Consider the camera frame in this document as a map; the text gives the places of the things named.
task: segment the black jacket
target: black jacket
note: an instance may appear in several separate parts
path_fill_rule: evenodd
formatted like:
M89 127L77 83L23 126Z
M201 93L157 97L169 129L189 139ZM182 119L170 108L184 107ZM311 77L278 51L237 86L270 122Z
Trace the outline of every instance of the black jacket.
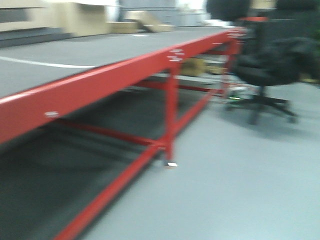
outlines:
M300 80L301 73L320 79L317 43L306 37L275 40L254 55L239 55L234 72L257 86L289 84Z

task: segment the red metal frame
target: red metal frame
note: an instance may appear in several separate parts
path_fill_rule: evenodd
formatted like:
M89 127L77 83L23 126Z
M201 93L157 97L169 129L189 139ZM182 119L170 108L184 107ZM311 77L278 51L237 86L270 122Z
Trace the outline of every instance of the red metal frame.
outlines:
M0 99L0 143L51 121L57 121L70 127L147 146L146 150L80 212L54 240L76 238L158 151L165 151L168 161L173 158L174 139L178 132L197 115L213 95L224 93L223 89L179 85L176 75L179 74L180 63L187 58L206 53L222 44L228 46L226 51L212 51L211 53L229 56L236 54L238 43L235 37L240 31L240 28L227 29L221 33L167 47L126 61L98 67ZM166 82L142 81L165 69L169 69L170 72ZM164 134L159 139L153 140L58 119L123 88L134 85L166 91L166 127ZM202 91L205 94L180 119L177 119L179 88Z

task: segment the cardboard box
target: cardboard box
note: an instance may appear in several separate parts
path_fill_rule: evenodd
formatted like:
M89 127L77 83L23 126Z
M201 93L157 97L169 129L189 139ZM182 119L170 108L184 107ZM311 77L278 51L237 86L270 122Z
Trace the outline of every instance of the cardboard box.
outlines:
M76 37L109 34L111 24L107 22L105 6L77 2L52 2L55 27L64 28Z
M205 71L209 74L223 75L226 71L228 57L224 55L201 54L197 56L203 59Z
M127 11L124 18L139 22L150 32L169 32L174 29L172 25L163 24L148 11Z
M275 0L253 0L251 3L252 9L270 9L270 8L274 8L275 6L276 6Z
M137 21L111 21L113 34L136 34L139 24Z
M188 58L182 65L180 74L184 76L197 77L206 71L206 65L201 58Z
M138 29L139 24L137 21L110 21L113 29Z

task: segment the chair backrest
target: chair backrest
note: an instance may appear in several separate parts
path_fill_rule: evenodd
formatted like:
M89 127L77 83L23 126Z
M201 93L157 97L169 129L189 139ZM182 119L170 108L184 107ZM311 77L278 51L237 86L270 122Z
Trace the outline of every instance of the chair backrest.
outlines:
M207 0L206 11L211 19L234 22L248 15L251 0Z
M250 49L259 51L274 40L291 37L312 37L320 15L317 0L277 0L276 8L268 12L268 21L254 24L256 39Z
M311 37L320 20L318 0L277 0L275 10L269 12L270 19L292 19L299 37Z

